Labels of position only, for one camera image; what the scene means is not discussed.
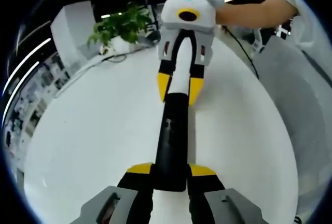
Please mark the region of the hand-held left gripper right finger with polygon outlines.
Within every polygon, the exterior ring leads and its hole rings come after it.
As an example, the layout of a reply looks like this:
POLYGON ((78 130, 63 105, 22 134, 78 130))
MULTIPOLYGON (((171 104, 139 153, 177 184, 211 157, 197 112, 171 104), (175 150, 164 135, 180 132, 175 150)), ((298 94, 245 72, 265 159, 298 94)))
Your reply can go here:
POLYGON ((233 188, 226 189, 216 173, 188 164, 187 189, 193 223, 263 223, 261 209, 233 188))

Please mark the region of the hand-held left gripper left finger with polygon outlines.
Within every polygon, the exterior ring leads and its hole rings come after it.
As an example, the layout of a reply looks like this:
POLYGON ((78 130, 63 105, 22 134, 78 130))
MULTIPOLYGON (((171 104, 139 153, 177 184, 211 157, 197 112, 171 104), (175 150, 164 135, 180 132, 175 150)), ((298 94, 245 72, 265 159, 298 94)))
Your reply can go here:
POLYGON ((149 223, 153 209, 152 163, 127 169, 117 186, 108 186, 80 209, 72 223, 149 223))

